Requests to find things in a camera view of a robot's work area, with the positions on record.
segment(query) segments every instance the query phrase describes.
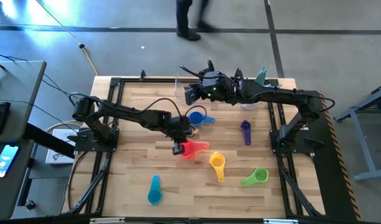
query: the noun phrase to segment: smartphone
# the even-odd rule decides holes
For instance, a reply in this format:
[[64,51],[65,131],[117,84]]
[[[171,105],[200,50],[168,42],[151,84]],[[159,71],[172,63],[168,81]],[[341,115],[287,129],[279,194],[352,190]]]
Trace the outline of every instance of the smartphone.
[[5,177],[19,147],[6,145],[0,154],[0,177]]

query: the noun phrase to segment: person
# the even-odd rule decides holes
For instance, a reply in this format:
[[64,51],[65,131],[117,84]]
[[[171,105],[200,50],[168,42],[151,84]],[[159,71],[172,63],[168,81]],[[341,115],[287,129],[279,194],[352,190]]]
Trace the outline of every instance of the person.
[[[177,0],[177,35],[186,40],[200,40],[201,36],[189,30],[188,12],[193,0]],[[200,11],[198,13],[197,27],[204,32],[212,32],[214,27],[204,20],[205,10],[209,0],[201,0]]]

